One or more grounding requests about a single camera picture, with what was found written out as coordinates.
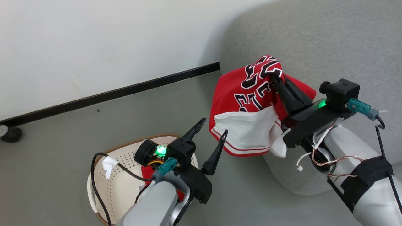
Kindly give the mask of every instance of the teal connector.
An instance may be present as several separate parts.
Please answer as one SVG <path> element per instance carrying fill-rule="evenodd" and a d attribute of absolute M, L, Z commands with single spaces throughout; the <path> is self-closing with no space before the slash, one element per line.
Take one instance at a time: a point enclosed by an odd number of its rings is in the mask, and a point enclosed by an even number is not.
<path fill-rule="evenodd" d="M 159 182 L 163 176 L 170 172 L 172 169 L 176 167 L 177 160 L 175 158 L 168 158 L 162 165 L 158 167 L 158 169 L 152 173 L 152 177 L 154 177 L 155 182 Z"/>
<path fill-rule="evenodd" d="M 371 110 L 371 106 L 359 101 L 356 98 L 352 98 L 348 102 L 348 109 L 354 112 L 362 113 L 367 116 Z"/>

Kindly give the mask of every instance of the white wall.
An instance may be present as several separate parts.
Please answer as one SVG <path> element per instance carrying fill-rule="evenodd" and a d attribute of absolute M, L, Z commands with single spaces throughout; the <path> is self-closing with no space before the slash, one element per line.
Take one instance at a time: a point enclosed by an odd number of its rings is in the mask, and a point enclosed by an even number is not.
<path fill-rule="evenodd" d="M 270 0 L 0 0 L 0 120 L 219 61 Z"/>

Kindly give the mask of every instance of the white tag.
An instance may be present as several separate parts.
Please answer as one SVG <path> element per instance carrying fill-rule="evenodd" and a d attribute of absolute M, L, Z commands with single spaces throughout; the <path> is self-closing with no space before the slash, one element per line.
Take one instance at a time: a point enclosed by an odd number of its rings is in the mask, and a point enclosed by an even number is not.
<path fill-rule="evenodd" d="M 103 169 L 105 170 L 105 177 L 106 179 L 110 178 L 110 174 L 112 174 L 113 168 L 118 164 L 119 162 L 114 159 L 113 157 L 107 156 L 103 161 Z"/>
<path fill-rule="evenodd" d="M 290 128 L 289 129 L 287 129 L 285 132 L 283 132 L 283 134 L 281 135 L 281 138 L 283 138 L 287 133 L 289 133 L 290 132 Z"/>

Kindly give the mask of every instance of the black strap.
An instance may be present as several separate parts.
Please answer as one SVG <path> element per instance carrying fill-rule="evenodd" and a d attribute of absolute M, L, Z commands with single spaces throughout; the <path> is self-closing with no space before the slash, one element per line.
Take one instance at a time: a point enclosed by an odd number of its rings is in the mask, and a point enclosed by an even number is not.
<path fill-rule="evenodd" d="M 369 158 L 360 163 L 352 175 L 357 177 L 346 178 L 340 187 L 344 190 L 344 197 L 348 203 L 356 205 L 359 199 L 366 193 L 376 181 L 388 177 L 388 173 L 394 174 L 392 165 L 382 156 Z"/>

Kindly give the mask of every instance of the black baseboard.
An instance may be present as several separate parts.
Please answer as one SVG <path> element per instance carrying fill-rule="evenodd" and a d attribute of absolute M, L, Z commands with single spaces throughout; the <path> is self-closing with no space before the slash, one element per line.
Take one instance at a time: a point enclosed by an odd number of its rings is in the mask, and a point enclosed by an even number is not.
<path fill-rule="evenodd" d="M 0 125 L 18 126 L 28 122 L 44 119 L 53 115 L 58 115 L 64 112 L 77 110 L 83 107 L 91 106 L 97 103 L 110 101 L 119 97 L 128 96 L 134 93 L 143 92 L 149 89 L 157 88 L 160 86 L 168 85 L 170 83 L 178 82 L 184 79 L 193 78 L 206 73 L 219 70 L 219 62 L 208 64 L 199 68 L 179 72 L 176 74 L 156 78 L 150 81 L 138 83 L 132 86 L 127 86 L 117 90 L 101 93 L 91 97 L 82 98 L 76 101 L 64 103 L 54 107 L 49 107 L 39 111 L 34 111 L 25 115 L 20 115 L 11 119 L 0 121 Z"/>

